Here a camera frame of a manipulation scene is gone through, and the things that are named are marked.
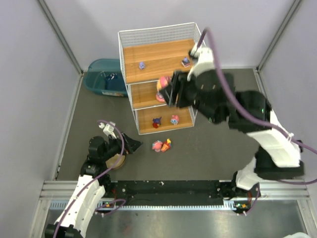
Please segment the purple bunny pink donut toy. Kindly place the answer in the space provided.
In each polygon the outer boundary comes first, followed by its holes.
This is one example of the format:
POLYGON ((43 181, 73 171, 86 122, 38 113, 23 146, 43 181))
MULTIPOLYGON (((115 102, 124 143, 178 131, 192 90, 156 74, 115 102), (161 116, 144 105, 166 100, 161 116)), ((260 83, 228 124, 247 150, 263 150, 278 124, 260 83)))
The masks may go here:
POLYGON ((159 101, 159 102, 165 102, 165 99, 163 97, 163 95, 159 92, 156 93, 156 99, 159 101))

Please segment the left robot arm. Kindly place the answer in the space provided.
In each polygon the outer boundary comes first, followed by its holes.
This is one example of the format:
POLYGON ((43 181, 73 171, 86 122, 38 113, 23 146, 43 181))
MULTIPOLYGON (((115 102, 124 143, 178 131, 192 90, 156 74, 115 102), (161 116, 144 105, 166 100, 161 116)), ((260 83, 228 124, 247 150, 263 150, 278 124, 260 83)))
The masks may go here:
POLYGON ((46 238, 84 238, 90 220, 97 210, 100 199, 112 191, 106 162, 116 157, 125 159, 142 145, 121 133, 119 138, 109 135, 90 139, 88 155, 81 167, 77 185, 64 211, 53 224, 45 228, 46 238))

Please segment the small purple cake toy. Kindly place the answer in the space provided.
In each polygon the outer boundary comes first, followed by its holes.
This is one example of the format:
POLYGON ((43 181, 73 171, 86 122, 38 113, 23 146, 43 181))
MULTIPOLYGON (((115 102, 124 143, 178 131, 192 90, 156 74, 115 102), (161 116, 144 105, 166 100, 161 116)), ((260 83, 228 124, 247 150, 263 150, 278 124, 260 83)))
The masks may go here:
POLYGON ((190 62, 190 60, 189 60, 187 57, 185 57, 185 58, 181 61, 181 63, 182 63, 182 65, 183 65, 184 67, 189 67, 189 66, 191 65, 191 62, 190 62))

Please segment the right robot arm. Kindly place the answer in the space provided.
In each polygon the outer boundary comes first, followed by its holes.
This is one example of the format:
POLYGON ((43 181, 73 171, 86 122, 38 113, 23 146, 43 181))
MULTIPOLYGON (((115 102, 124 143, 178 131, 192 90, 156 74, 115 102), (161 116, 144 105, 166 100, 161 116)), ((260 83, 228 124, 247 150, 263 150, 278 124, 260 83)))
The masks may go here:
POLYGON ((195 76, 175 71, 159 93, 170 107, 192 107, 213 124, 228 127, 256 140, 259 148, 250 163, 234 173, 231 183, 219 185, 224 198, 243 196, 262 180, 285 180, 304 174, 300 141, 293 141, 278 124, 270 102, 259 91, 236 91, 234 77, 224 75, 226 88, 211 69, 195 76))

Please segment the small purple blob toy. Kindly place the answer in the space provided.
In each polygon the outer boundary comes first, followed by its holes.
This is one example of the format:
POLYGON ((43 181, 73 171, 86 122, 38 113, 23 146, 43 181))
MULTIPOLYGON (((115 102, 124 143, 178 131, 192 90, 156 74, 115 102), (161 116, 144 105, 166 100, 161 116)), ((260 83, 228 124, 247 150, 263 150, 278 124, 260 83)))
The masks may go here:
POLYGON ((144 63, 143 61, 139 63, 139 69, 140 69, 140 70, 145 69, 145 67, 146 67, 146 66, 145 66, 145 63, 144 63))

